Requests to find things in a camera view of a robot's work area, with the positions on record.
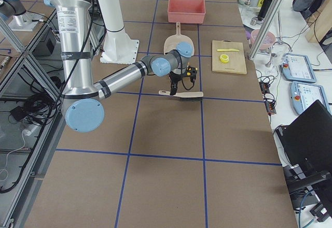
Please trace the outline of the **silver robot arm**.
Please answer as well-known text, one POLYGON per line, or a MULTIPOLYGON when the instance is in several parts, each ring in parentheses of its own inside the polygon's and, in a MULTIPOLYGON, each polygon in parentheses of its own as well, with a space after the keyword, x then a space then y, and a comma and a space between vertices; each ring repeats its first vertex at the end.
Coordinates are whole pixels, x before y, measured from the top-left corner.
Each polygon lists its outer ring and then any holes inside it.
POLYGON ((26 8, 20 0, 1 0, 1 19, 7 21, 12 16, 26 13, 26 8))
POLYGON ((194 53, 191 41, 175 41, 162 55, 136 60, 139 41, 125 32, 119 0, 98 0, 105 25, 102 61, 122 63, 125 68, 94 82, 89 9, 93 0, 44 0, 57 11, 65 86, 60 97, 66 124, 77 132, 90 132, 104 119, 101 100, 145 77, 182 75, 194 53))

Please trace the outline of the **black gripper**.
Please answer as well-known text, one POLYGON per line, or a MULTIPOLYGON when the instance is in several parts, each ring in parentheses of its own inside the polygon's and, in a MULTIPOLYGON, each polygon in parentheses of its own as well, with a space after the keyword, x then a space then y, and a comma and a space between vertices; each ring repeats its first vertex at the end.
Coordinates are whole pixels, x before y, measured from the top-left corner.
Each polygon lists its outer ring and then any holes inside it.
POLYGON ((181 69, 180 74, 176 74, 174 72, 169 73, 169 78, 171 80, 171 89, 170 95, 173 96, 177 93, 178 89, 178 82, 183 81, 183 78, 189 77, 190 82, 192 83, 191 88, 195 86, 196 76, 197 76, 198 69, 196 67, 187 66, 187 68, 181 69))

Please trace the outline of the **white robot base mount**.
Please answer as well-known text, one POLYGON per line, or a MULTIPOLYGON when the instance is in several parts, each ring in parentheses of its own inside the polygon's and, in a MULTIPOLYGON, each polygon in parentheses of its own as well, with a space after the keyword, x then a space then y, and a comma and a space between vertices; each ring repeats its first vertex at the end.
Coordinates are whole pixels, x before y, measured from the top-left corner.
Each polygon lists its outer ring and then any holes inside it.
POLYGON ((104 25, 105 41, 102 63, 132 64, 136 61, 139 41, 131 39, 125 31, 119 0, 98 0, 104 25))

